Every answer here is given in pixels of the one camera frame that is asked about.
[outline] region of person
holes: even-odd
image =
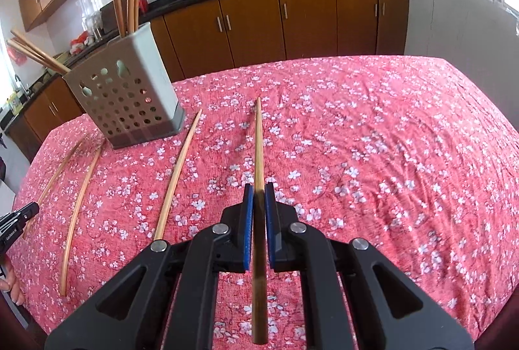
[[[11,299],[17,305],[23,305],[25,302],[25,295],[23,294],[20,280],[16,276],[15,269],[12,266],[11,259],[7,255],[3,255],[0,259],[2,269],[5,273],[5,280],[0,280],[0,290],[10,291]]]

